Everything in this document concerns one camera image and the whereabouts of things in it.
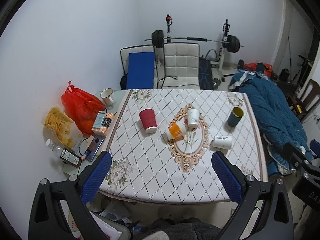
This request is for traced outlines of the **white bamboo-print paper cup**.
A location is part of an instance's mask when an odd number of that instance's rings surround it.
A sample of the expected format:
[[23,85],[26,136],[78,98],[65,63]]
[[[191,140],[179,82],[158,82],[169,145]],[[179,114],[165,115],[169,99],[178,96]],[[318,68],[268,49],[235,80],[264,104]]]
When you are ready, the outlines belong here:
[[200,111],[195,108],[190,108],[187,111],[188,128],[196,129],[199,124]]

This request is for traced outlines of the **white calligraphy paper cup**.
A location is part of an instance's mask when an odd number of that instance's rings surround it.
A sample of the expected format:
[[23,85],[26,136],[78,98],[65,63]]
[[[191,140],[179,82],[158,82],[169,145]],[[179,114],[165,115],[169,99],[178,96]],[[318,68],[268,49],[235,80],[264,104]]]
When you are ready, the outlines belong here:
[[215,136],[212,142],[212,146],[224,150],[230,150],[232,148],[232,137],[230,136]]

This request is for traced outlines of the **dark green yellow-lined cup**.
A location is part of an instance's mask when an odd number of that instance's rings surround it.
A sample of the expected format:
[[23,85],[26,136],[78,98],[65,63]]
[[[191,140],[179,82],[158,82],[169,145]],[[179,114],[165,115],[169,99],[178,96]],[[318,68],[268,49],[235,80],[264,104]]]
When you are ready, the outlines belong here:
[[236,127],[244,116],[244,111],[240,107],[234,107],[228,117],[227,123],[230,127]]

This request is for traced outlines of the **red ribbed paper cup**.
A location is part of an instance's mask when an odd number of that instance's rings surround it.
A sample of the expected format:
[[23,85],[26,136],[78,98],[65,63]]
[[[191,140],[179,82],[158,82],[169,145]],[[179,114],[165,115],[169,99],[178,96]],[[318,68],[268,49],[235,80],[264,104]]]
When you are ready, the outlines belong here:
[[155,111],[147,108],[139,113],[140,120],[146,133],[151,134],[157,131]]

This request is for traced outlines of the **orange and white paper cup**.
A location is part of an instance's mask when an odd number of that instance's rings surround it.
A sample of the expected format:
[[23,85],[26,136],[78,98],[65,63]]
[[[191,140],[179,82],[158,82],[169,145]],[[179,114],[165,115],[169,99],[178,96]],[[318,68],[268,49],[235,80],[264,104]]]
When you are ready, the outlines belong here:
[[181,140],[187,133],[183,122],[174,122],[165,130],[168,140]]

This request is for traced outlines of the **small dark labelled bottle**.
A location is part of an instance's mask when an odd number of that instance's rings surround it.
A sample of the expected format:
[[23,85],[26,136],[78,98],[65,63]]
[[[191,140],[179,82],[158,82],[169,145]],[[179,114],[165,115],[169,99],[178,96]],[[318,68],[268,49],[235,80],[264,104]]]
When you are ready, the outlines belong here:
[[63,149],[60,158],[67,163],[68,165],[72,165],[74,167],[79,167],[81,164],[81,158],[75,155],[73,152],[70,152],[67,149]]

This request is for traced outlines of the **purple flat box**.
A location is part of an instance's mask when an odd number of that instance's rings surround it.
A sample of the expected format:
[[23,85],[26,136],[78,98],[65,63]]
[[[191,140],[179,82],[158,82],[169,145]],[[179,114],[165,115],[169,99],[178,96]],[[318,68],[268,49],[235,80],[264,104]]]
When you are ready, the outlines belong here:
[[97,155],[97,152],[103,142],[104,142],[103,137],[95,136],[93,140],[89,143],[88,148],[85,150],[84,158],[87,161],[92,162],[95,156]]

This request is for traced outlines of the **clear white-capped bottle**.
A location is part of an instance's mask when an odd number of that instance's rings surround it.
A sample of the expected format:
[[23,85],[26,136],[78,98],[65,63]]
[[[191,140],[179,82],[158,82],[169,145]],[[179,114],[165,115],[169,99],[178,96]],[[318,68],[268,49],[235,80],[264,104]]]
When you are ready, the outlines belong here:
[[53,152],[53,154],[57,158],[61,157],[61,153],[63,152],[63,148],[60,145],[54,143],[51,139],[47,139],[46,146]]

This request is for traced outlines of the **bag of yellow chips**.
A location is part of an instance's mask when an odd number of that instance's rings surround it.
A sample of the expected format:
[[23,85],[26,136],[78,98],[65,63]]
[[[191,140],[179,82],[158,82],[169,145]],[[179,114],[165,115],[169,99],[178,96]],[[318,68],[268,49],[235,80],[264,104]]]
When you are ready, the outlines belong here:
[[42,124],[70,150],[76,151],[84,138],[75,122],[58,105],[46,111]]

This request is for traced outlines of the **blue fleece blanket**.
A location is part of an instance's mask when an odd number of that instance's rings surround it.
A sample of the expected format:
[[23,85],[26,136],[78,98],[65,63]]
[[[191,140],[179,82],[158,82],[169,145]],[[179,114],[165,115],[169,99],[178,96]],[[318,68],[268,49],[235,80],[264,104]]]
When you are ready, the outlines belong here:
[[258,127],[267,141],[268,176],[288,176],[295,171],[284,158],[283,147],[287,143],[302,150],[308,161],[313,160],[301,122],[290,110],[284,93],[267,75],[241,69],[232,76],[229,90],[248,96]]

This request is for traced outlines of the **white diamond-pattern floral tablecloth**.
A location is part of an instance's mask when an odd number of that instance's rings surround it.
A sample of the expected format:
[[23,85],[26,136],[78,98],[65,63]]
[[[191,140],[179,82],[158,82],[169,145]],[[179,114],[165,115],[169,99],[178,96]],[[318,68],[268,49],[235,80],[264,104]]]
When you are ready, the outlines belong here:
[[[247,95],[190,89],[119,90],[112,112],[116,115],[104,146],[112,168],[100,191],[127,201],[200,204],[228,199],[212,168],[215,136],[230,136],[228,160],[244,174],[267,181],[266,162],[257,122]],[[244,116],[236,127],[228,117],[234,107]],[[155,111],[157,131],[145,132],[139,113]],[[187,111],[200,111],[196,129],[188,128]],[[183,122],[186,135],[168,140],[165,130]]]

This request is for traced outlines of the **red plastic bag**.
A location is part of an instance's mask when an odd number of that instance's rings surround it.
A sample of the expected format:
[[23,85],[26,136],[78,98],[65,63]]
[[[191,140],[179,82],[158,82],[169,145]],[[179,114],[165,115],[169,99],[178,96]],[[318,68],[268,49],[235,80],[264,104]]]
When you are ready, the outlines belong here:
[[93,123],[99,111],[104,111],[103,103],[94,95],[76,88],[72,82],[61,96],[66,114],[75,122],[81,133],[92,135]]

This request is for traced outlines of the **white enamel mug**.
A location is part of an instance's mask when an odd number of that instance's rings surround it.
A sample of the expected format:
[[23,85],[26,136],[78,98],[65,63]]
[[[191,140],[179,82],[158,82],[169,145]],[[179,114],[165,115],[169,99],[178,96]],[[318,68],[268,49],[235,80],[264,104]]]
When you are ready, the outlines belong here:
[[107,88],[100,93],[100,97],[106,106],[113,106],[116,103],[116,97],[112,88]]

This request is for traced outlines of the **dark wooden chair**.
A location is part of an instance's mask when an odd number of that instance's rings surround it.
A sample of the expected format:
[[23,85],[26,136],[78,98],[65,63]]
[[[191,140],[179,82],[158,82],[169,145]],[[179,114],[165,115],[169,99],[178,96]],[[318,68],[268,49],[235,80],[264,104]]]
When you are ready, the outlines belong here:
[[310,79],[301,96],[297,97],[289,94],[287,95],[287,102],[289,107],[291,107],[291,111],[293,111],[300,122],[303,122],[319,105],[319,84],[315,80]]

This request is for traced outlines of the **white chair with blue cushion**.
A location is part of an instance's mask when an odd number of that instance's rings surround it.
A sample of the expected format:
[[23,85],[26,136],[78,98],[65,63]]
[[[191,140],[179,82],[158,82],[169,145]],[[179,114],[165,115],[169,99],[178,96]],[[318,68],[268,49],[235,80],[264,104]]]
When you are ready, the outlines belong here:
[[120,80],[122,90],[157,88],[158,73],[153,45],[122,48],[120,59],[124,72]]

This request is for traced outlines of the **white quilted chair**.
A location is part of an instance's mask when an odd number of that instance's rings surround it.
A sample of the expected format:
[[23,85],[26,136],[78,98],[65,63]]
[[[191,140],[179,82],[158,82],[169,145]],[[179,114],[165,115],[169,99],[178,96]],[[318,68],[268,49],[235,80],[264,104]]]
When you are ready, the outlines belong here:
[[163,46],[163,76],[158,88],[199,89],[200,46],[197,43],[173,42]]

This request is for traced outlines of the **black barbell with plates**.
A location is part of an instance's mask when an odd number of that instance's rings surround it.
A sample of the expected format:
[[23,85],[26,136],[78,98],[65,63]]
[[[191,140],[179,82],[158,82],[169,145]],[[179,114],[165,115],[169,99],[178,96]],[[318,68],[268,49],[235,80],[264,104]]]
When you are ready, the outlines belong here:
[[230,53],[237,53],[241,47],[240,40],[233,35],[228,35],[227,40],[210,40],[207,38],[200,37],[165,37],[163,30],[156,30],[151,33],[151,38],[147,38],[144,41],[151,41],[152,45],[156,48],[163,48],[164,42],[169,40],[186,40],[186,41],[194,41],[194,42],[215,42],[222,45],[223,48],[226,48]]

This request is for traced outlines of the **white barbell rack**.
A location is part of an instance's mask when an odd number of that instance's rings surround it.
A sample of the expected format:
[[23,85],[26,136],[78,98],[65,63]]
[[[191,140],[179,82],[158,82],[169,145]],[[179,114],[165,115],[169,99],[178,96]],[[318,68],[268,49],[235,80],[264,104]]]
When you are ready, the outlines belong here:
[[218,66],[218,74],[222,82],[225,82],[225,75],[222,73],[223,62],[225,59],[225,52],[228,51],[230,53],[236,53],[240,50],[240,41],[236,36],[229,35],[230,24],[228,23],[228,19],[225,20],[222,27],[222,37],[220,40],[212,40],[208,38],[202,37],[171,37],[170,36],[170,27],[172,25],[172,17],[167,14],[166,16],[167,22],[167,36],[164,34],[160,35],[160,31],[158,32],[158,45],[160,48],[164,47],[164,42],[167,41],[170,43],[172,40],[186,40],[186,41],[197,41],[197,42],[216,42],[220,44],[219,52],[216,55],[216,60],[214,60],[214,65]]

